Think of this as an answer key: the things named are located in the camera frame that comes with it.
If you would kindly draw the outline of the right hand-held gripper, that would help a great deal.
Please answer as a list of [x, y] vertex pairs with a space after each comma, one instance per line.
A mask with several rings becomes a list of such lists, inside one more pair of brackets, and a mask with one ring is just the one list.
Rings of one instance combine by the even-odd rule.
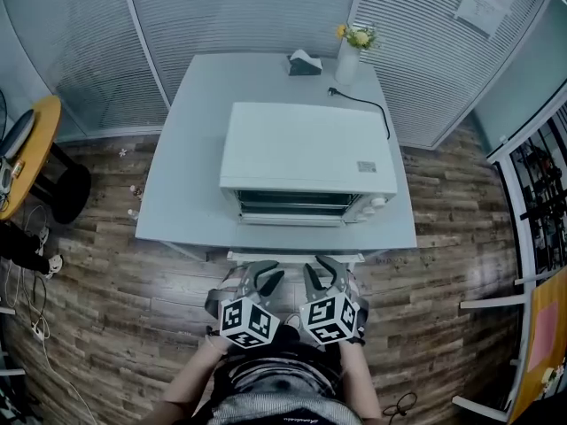
[[309, 264], [303, 266], [307, 301], [310, 302], [299, 308], [303, 329], [319, 345], [345, 340], [360, 343], [369, 316], [368, 302], [361, 297], [352, 300], [346, 295], [350, 283], [349, 271], [344, 264], [324, 255], [316, 255], [315, 260], [330, 275], [331, 282], [328, 287], [323, 286], [321, 271], [315, 271]]

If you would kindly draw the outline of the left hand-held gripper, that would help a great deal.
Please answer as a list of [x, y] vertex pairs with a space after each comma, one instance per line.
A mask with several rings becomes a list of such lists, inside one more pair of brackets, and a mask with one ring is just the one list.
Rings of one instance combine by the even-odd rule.
[[206, 311], [219, 324], [219, 334], [234, 345], [251, 349], [270, 344], [281, 323], [268, 310], [269, 297], [284, 278], [275, 260], [248, 264], [243, 277], [226, 276], [207, 294]]

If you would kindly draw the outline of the white glass oven door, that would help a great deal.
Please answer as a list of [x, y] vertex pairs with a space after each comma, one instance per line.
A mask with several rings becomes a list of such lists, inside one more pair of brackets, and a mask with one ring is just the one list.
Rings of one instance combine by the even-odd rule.
[[359, 264], [365, 261], [366, 250], [351, 232], [362, 225], [329, 215], [244, 214], [232, 232], [227, 258], [299, 264], [327, 256], [339, 263]]

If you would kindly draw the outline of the person's left forearm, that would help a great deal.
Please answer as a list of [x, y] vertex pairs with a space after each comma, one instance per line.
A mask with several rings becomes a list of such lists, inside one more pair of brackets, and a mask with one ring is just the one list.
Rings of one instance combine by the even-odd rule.
[[229, 340], [221, 336], [206, 336], [181, 372], [166, 388], [162, 397], [179, 417], [191, 417], [204, 394], [215, 368], [230, 348]]

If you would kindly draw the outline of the person's right forearm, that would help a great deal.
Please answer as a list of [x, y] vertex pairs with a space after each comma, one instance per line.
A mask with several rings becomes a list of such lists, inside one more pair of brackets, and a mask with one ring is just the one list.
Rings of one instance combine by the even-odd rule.
[[362, 346], [347, 341], [338, 343], [346, 404], [366, 425], [379, 425], [382, 409], [371, 379]]

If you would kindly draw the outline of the white oven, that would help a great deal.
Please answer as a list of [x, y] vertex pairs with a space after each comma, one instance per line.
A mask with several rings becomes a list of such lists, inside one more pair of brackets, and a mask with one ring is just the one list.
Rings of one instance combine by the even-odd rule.
[[385, 118], [308, 104], [233, 104], [219, 186], [249, 213], [337, 216], [364, 222], [375, 197], [398, 193]]

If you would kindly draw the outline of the person's black trousers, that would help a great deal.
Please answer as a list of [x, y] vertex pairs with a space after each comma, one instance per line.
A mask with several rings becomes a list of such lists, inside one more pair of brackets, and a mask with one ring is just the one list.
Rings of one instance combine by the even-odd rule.
[[324, 367], [338, 372], [341, 368], [338, 344], [321, 349], [300, 340], [299, 332], [290, 326], [280, 325], [274, 340], [267, 345], [252, 349], [234, 347], [229, 349], [227, 358], [283, 357], [306, 362], [315, 367]]

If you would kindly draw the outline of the person's grey patterned shirt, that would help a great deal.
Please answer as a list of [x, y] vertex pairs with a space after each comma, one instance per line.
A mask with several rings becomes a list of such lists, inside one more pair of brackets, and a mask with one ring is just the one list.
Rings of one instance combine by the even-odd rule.
[[287, 358], [222, 366], [202, 417], [204, 425], [362, 425], [335, 369]]

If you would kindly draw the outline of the light grey table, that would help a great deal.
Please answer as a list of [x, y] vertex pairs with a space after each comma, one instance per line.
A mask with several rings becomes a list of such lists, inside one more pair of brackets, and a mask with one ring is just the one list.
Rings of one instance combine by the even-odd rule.
[[400, 146], [389, 141], [397, 195], [376, 215], [340, 228], [243, 225], [221, 192], [221, 158], [235, 102], [328, 105], [388, 113], [375, 70], [360, 65], [341, 97], [329, 95], [337, 62], [318, 76], [291, 77], [283, 53], [194, 57], [183, 76], [154, 153], [136, 236], [171, 243], [253, 251], [387, 251], [413, 249], [416, 229]]

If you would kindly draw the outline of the white vase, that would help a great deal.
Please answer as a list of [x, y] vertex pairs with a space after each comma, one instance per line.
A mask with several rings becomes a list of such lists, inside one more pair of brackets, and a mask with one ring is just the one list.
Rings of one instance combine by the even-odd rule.
[[360, 61], [360, 51], [354, 47], [346, 46], [338, 55], [335, 80], [341, 85], [351, 85], [355, 79]]

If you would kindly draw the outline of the grey tissue box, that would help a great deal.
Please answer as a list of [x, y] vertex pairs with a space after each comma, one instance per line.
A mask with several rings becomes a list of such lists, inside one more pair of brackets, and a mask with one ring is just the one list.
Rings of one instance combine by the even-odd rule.
[[309, 56], [304, 50], [296, 50], [287, 56], [289, 76], [316, 76], [322, 73], [322, 61]]

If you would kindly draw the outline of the pink paper sheet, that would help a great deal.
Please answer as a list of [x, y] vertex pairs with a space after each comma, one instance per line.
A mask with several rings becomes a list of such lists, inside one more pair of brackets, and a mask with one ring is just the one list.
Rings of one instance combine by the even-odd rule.
[[547, 305], [538, 312], [528, 371], [533, 371], [553, 351], [558, 321], [558, 303]]

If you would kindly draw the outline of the black metal shelf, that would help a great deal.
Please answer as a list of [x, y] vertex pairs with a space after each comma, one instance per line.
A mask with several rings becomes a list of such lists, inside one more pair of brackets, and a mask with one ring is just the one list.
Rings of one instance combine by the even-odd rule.
[[537, 274], [567, 265], [567, 103], [510, 158], [530, 225]]

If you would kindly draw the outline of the round wooden side table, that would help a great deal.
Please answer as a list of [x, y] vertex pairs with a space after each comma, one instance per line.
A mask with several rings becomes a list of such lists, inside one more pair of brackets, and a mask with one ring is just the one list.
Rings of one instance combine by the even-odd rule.
[[[86, 166], [72, 160], [55, 144], [62, 113], [60, 99], [47, 96], [33, 104], [32, 111], [34, 125], [16, 156], [23, 167], [12, 180], [6, 200], [0, 205], [0, 220], [9, 220], [27, 196], [32, 195], [50, 207], [57, 223], [67, 224], [80, 215], [87, 203], [91, 174]], [[66, 168], [55, 182], [42, 174], [49, 156]]]

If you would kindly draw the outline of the grey oval tray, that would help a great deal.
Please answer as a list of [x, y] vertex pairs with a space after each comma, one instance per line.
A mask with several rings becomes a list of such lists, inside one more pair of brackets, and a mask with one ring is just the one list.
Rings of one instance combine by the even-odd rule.
[[28, 139], [35, 124], [35, 111], [30, 109], [23, 113], [12, 126], [8, 135], [0, 142], [0, 157], [14, 158]]

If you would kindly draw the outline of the white printed text sheet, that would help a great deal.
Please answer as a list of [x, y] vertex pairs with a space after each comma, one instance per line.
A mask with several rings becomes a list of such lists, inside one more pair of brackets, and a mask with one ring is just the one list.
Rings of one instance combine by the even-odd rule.
[[492, 0], [462, 0], [454, 18], [465, 21], [486, 36], [495, 35], [509, 8], [501, 8]]

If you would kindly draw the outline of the wooden desk with white frame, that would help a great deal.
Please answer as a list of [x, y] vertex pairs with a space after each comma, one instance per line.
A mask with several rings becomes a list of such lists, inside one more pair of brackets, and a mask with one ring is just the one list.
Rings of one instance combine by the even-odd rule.
[[[558, 321], [555, 344], [551, 354], [533, 369], [528, 371], [532, 351], [535, 322], [538, 312], [556, 301]], [[483, 309], [520, 305], [523, 307], [523, 327], [520, 350], [517, 359], [515, 381], [506, 402], [506, 410], [483, 406], [460, 396], [454, 396], [452, 403], [488, 419], [511, 425], [553, 382], [552, 374], [562, 374], [567, 361], [567, 266], [548, 277], [541, 285], [521, 295], [497, 297], [460, 303], [462, 309]]]

